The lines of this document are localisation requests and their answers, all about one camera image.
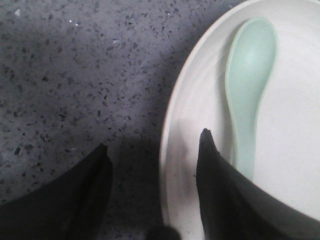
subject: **plate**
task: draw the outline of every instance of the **plate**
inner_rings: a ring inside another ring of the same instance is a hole
[[[257,118],[253,182],[320,220],[320,2],[248,0],[225,13],[185,62],[169,101],[160,147],[164,223],[184,240],[204,239],[196,165],[203,128],[231,159],[231,121],[225,97],[227,54],[248,19],[272,22],[279,39],[274,72]]]

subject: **speckled floor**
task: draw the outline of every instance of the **speckled floor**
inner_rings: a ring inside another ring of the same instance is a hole
[[[168,100],[205,30],[242,0],[0,1],[0,204],[109,147],[114,188],[97,239],[162,222]]]

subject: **spoon bowl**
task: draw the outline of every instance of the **spoon bowl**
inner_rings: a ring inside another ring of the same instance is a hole
[[[227,59],[225,92],[233,133],[233,165],[252,180],[259,104],[277,57],[277,34],[263,17],[246,21]]]

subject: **spoon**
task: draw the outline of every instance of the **spoon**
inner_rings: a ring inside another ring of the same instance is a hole
[[[225,93],[233,133],[233,165],[249,180],[254,176],[257,113],[278,52],[274,26],[263,17],[246,21],[228,55]]]

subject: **white plate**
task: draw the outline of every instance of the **white plate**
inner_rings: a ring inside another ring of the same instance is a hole
[[[320,2],[249,0],[202,36],[169,102],[160,149],[161,206],[165,224],[183,240],[204,239],[195,178],[200,133],[210,129],[230,159],[226,57],[239,26],[258,16],[273,23],[279,54],[259,111],[253,181],[320,220]]]

